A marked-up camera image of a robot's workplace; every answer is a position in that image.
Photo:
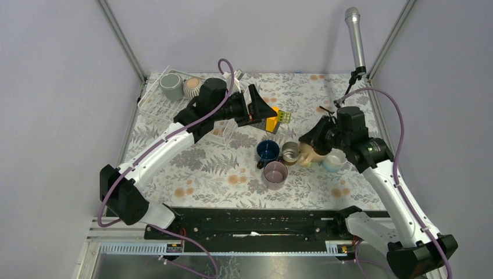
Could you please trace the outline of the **cream brown steel tumbler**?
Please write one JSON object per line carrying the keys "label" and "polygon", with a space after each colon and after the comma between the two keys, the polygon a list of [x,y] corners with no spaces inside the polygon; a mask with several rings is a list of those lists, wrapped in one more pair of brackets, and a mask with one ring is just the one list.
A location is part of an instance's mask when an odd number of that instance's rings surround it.
{"label": "cream brown steel tumbler", "polygon": [[294,141],[286,142],[281,148],[282,161],[287,166],[294,165],[299,159],[299,144]]}

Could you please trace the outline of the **dark blue mug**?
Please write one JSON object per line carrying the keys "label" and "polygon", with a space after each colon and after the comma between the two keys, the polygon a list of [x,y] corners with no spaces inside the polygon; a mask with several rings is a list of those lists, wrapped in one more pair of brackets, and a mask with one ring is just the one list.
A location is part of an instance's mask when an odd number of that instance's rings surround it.
{"label": "dark blue mug", "polygon": [[258,156],[257,169],[264,168],[268,163],[277,161],[280,155],[279,145],[272,140],[263,140],[256,147]]}

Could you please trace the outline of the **mauve pink cup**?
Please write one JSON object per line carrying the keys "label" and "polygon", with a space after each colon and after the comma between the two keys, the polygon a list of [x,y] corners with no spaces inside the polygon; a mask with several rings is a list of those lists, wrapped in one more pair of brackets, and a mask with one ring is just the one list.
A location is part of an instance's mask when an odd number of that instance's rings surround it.
{"label": "mauve pink cup", "polygon": [[271,190],[278,190],[283,187],[288,177],[287,166],[281,162],[270,162],[262,171],[262,181]]}

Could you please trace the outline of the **beige ceramic teapot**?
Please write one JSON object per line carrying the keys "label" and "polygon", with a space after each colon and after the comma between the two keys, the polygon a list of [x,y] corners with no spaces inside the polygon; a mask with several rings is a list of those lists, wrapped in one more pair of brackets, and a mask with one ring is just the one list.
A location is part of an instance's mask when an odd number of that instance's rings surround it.
{"label": "beige ceramic teapot", "polygon": [[318,163],[323,161],[328,153],[318,153],[316,152],[312,146],[305,143],[299,143],[298,145],[298,164],[300,166],[308,166],[311,163]]}

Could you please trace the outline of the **small white cup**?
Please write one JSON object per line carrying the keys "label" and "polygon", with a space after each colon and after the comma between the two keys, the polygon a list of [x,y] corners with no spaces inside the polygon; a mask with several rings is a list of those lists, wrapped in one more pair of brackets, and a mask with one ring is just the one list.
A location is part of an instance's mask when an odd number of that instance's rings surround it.
{"label": "small white cup", "polygon": [[346,164],[346,154],[339,149],[332,149],[321,162],[322,167],[331,173],[340,171]]}

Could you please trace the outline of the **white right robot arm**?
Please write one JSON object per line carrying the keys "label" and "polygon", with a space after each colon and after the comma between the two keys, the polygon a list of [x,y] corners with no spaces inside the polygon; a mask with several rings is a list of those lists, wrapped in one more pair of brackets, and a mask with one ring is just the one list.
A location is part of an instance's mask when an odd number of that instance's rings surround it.
{"label": "white right robot arm", "polygon": [[334,234],[341,239],[357,236],[381,252],[397,278],[416,278],[441,267],[458,248],[453,235],[442,234],[426,216],[396,167],[396,157],[385,141],[369,135],[365,114],[356,106],[323,116],[299,138],[318,155],[342,151],[349,163],[380,197],[395,229],[371,219],[350,206],[337,213]]}

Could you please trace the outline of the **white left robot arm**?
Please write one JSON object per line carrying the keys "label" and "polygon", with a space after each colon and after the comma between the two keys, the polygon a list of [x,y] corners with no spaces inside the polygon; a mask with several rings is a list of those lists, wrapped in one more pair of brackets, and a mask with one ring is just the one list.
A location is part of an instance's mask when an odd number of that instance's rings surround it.
{"label": "white left robot arm", "polygon": [[118,167],[104,166],[99,173],[102,208],[108,208],[130,226],[150,224],[167,239],[180,233],[179,221],[168,206],[147,200],[142,192],[165,164],[193,146],[214,129],[215,122],[233,119],[238,127],[276,117],[277,112],[259,95],[254,84],[248,86],[251,103],[243,91],[220,78],[206,79],[198,96],[174,117],[164,133],[135,158]]}

